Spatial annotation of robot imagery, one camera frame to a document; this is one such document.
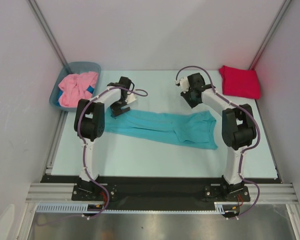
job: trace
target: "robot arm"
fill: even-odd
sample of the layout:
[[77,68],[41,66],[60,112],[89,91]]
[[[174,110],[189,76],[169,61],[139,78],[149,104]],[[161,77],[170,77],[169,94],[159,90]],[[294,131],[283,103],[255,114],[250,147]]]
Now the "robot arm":
[[[134,93],[128,94],[128,92],[124,90],[130,89],[131,84],[133,83],[129,78],[122,76],[118,83],[108,84],[104,94],[88,100],[81,99],[78,103],[74,121],[74,130],[76,132],[78,132],[79,118],[84,111],[84,108],[90,101],[93,101],[83,114],[80,124],[80,133],[86,141],[86,169],[91,178],[94,180],[99,176],[99,169],[93,167],[93,150],[94,144],[102,136],[105,130],[105,112],[108,108],[110,108],[112,110],[112,114],[116,117],[130,110],[130,107],[122,107],[136,100]],[[77,185],[82,190],[93,192],[92,188],[95,187],[95,185],[90,183],[85,167],[81,170]]]
[[[191,108],[198,104],[206,104],[222,117],[222,139],[228,146],[225,172],[222,176],[226,193],[232,193],[243,188],[244,183],[239,175],[239,164],[242,150],[252,144],[257,132],[252,120],[240,109],[229,105],[218,97],[212,90],[211,84],[205,84],[199,73],[176,80],[175,84],[181,87],[181,96]],[[251,115],[252,108],[248,104],[241,105]],[[241,163],[244,169],[245,159]]]

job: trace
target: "teal shirt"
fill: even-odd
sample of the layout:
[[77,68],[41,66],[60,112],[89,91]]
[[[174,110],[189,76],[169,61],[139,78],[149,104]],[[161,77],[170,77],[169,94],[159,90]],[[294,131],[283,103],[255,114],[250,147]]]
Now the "teal shirt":
[[209,111],[180,115],[130,110],[117,117],[110,109],[105,113],[105,132],[199,149],[218,148],[215,125]]

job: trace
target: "metal frame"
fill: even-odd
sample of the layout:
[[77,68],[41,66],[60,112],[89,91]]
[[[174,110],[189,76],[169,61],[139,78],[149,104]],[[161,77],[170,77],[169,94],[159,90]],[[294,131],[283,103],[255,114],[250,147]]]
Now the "metal frame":
[[52,33],[46,18],[44,17],[38,3],[36,0],[27,0],[29,7],[31,8],[36,20],[38,21],[39,25],[41,26],[41,29],[43,30],[44,34],[46,35],[46,37],[48,38],[51,47],[53,48],[55,54],[57,55],[57,57],[59,58],[61,64],[63,66],[67,65],[68,62],[63,54],[63,52],[61,51],[61,48],[54,36],[54,34]]
[[[92,203],[91,201],[71,200],[75,183],[33,183],[30,186],[26,203]],[[246,184],[252,204],[257,197],[257,188]],[[292,184],[259,184],[260,197],[257,204],[298,204],[298,198]],[[218,204],[231,205],[230,202]]]
[[279,12],[275,16],[268,32],[265,35],[260,48],[258,49],[255,57],[253,58],[253,61],[250,65],[250,67],[249,67],[250,70],[254,70],[256,68],[260,58],[264,54],[267,46],[269,45],[271,39],[275,35],[277,29],[279,28],[281,22],[284,19],[284,16],[287,14],[287,12],[288,12],[291,4],[293,3],[293,1],[294,0],[284,0],[283,4],[281,5],[281,8],[280,8]]
[[[77,213],[75,208],[71,211],[69,206],[82,205],[84,203],[99,203],[96,202],[74,202],[71,200],[74,183],[34,183],[30,186],[26,204],[23,212],[19,230],[14,239],[27,240],[30,234],[31,225],[34,219],[36,208],[38,205],[45,206],[46,203],[59,203],[58,206],[65,206],[65,213]],[[257,196],[257,188],[253,184],[247,184],[250,192],[252,204]],[[292,184],[260,184],[260,197],[258,205],[286,205],[290,221],[297,240],[300,240],[300,205]],[[229,205],[229,202],[215,202],[215,211],[133,211],[133,210],[105,210],[105,214],[222,214],[222,205]],[[53,208],[41,207],[41,211],[54,213]]]
[[296,240],[300,240],[300,205],[286,205]]

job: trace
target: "red cloth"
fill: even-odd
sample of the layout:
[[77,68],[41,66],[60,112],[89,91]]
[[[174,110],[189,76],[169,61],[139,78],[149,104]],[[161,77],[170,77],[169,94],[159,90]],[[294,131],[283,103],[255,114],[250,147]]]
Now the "red cloth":
[[254,70],[241,70],[223,66],[219,69],[222,76],[224,95],[259,99],[261,96],[258,76]]

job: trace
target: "purple cable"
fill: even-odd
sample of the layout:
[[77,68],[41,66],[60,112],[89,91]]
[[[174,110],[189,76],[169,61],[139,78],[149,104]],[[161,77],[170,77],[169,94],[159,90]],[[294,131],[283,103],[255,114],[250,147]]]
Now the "purple cable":
[[[96,218],[99,214],[101,214],[108,206],[109,204],[109,200],[110,200],[110,195],[109,195],[109,192],[108,190],[102,186],[100,183],[96,182],[90,175],[90,173],[88,172],[87,170],[87,164],[86,164],[86,149],[87,149],[87,141],[85,140],[85,138],[81,135],[81,131],[80,131],[80,128],[81,128],[81,122],[82,122],[82,118],[84,117],[85,115],[85,112],[86,110],[88,109],[88,107],[94,102],[95,99],[97,98],[100,98],[101,96],[103,96],[104,94],[106,94],[107,92],[111,91],[111,90],[114,90],[114,89],[122,89],[122,90],[125,90],[127,92],[130,92],[132,94],[135,94],[135,95],[138,95],[138,96],[141,96],[141,97],[147,97],[148,96],[148,92],[146,90],[143,90],[143,89],[136,89],[135,91],[132,91],[132,90],[129,90],[127,88],[124,88],[124,87],[121,87],[121,86],[114,86],[114,87],[111,87],[105,91],[103,91],[102,93],[100,93],[98,96],[95,96],[94,98],[92,98],[88,104],[84,107],[84,109],[82,110],[82,113],[79,117],[79,121],[78,121],[78,135],[79,137],[82,139],[83,143],[84,143],[84,147],[83,147],[83,157],[82,157],[82,161],[83,161],[83,167],[84,167],[84,171],[85,171],[85,174],[88,176],[88,178],[90,179],[91,182],[93,182],[95,185],[97,185],[98,187],[102,188],[105,193],[106,193],[106,203],[104,205],[104,207],[98,212],[96,213],[95,215],[91,216],[91,217],[86,217],[86,218],[89,218],[89,219],[94,219]],[[65,217],[62,217],[62,218],[59,218],[57,220],[53,220],[53,221],[49,221],[49,222],[46,222],[46,223],[43,223],[43,224],[39,224],[39,223],[36,223],[37,226],[39,227],[43,227],[43,226],[46,226],[46,225],[50,225],[50,224],[54,224],[54,223],[58,223],[62,220],[65,220],[65,219],[69,219],[69,218],[73,218],[73,217],[82,217],[83,215],[82,214],[72,214],[72,215],[68,215],[68,216],[65,216]]]
[[250,147],[247,147],[247,148],[243,149],[242,152],[241,152],[240,160],[239,160],[239,169],[238,169],[238,173],[239,173],[240,178],[241,178],[242,181],[244,181],[245,183],[247,183],[247,184],[253,184],[253,185],[255,185],[255,187],[257,188],[257,195],[256,195],[256,198],[255,198],[253,204],[250,206],[250,208],[249,208],[247,211],[241,213],[239,216],[245,215],[245,214],[247,214],[247,213],[248,213],[248,212],[249,212],[249,211],[257,204],[257,202],[258,202],[258,200],[259,200],[259,197],[260,197],[260,188],[259,188],[258,184],[256,184],[255,182],[246,180],[246,179],[244,179],[244,178],[242,177],[242,174],[241,174],[241,171],[242,171],[242,163],[243,163],[243,160],[244,160],[244,153],[245,153],[246,151],[248,151],[248,150],[251,150],[251,149],[256,148],[256,147],[259,145],[259,143],[260,143],[260,128],[259,128],[258,123],[256,122],[256,120],[254,119],[254,117],[253,117],[247,110],[245,110],[244,108],[242,108],[242,107],[239,106],[239,105],[236,105],[236,104],[230,102],[230,101],[229,101],[228,99],[226,99],[224,96],[222,96],[221,94],[219,94],[218,92],[216,92],[216,87],[213,85],[211,76],[210,76],[210,74],[208,73],[208,71],[205,70],[204,68],[202,68],[202,67],[200,67],[200,66],[195,66],[195,65],[193,65],[193,66],[185,66],[185,67],[181,68],[181,69],[178,71],[178,73],[177,73],[176,76],[175,76],[175,80],[178,80],[178,76],[179,76],[179,73],[180,73],[181,71],[183,71],[183,70],[185,70],[185,69],[189,69],[189,68],[195,68],[195,69],[200,69],[200,70],[204,71],[204,72],[206,73],[206,75],[208,76],[208,78],[209,78],[209,81],[210,81],[210,83],[211,83],[212,91],[213,91],[219,98],[221,98],[223,101],[225,101],[227,104],[230,104],[231,106],[233,106],[233,107],[235,107],[235,108],[238,108],[238,109],[240,109],[241,111],[243,111],[245,114],[247,114],[248,117],[252,120],[253,124],[255,125],[256,132],[257,132],[257,140],[256,140],[256,143],[255,143],[253,146],[250,146]]

